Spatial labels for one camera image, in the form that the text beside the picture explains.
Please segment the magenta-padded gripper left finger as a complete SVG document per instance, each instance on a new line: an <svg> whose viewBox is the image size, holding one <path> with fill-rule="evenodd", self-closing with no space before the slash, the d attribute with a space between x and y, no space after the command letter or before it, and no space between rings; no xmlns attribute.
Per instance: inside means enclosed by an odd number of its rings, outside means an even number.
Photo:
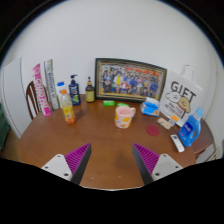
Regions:
<svg viewBox="0 0 224 224"><path fill-rule="evenodd" d="M79 185L83 178L91 152L91 144L88 143L66 155L55 155L42 167L42 169Z"/></svg>

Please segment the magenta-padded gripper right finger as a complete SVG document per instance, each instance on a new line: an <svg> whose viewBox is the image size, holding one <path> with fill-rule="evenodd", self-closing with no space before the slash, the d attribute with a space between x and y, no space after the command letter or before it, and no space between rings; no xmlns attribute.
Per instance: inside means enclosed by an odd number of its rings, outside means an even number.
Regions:
<svg viewBox="0 0 224 224"><path fill-rule="evenodd" d="M182 169L168 154L159 155L136 143L132 146L132 154L145 185Z"/></svg>

